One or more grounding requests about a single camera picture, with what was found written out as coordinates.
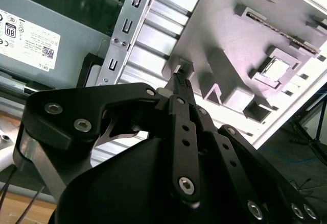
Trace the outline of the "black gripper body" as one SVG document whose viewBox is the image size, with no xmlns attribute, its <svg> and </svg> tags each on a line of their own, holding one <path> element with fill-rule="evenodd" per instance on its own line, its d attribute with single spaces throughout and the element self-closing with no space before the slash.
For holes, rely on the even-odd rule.
<svg viewBox="0 0 327 224">
<path fill-rule="evenodd" d="M 177 162 L 169 142 L 147 139 L 83 173 L 60 198 L 55 223 L 221 223 L 209 180 L 223 176 L 218 163 L 206 164 L 199 138 L 195 160 L 186 139 Z"/>
</svg>

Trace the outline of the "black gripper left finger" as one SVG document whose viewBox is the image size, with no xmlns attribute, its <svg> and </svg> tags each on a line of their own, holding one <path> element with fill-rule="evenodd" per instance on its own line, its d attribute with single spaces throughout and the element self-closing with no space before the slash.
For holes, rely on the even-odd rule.
<svg viewBox="0 0 327 224">
<path fill-rule="evenodd" d="M 186 139 L 195 160 L 185 79 L 175 73 L 163 90 L 132 83 L 34 93 L 25 105 L 14 162 L 60 201 L 77 177 L 147 139 L 169 142 L 173 162 L 182 156 L 178 140 Z"/>
</svg>

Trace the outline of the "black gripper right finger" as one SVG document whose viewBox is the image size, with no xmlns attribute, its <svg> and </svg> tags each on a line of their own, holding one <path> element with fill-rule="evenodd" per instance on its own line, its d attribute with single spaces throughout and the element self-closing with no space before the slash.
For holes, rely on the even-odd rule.
<svg viewBox="0 0 327 224">
<path fill-rule="evenodd" d="M 209 180 L 219 194 L 221 223 L 319 223 L 313 206 L 235 128 L 214 126 L 196 105 L 191 82 L 184 83 L 198 141 L 208 152 L 206 164 L 218 163 L 223 176 Z"/>
</svg>

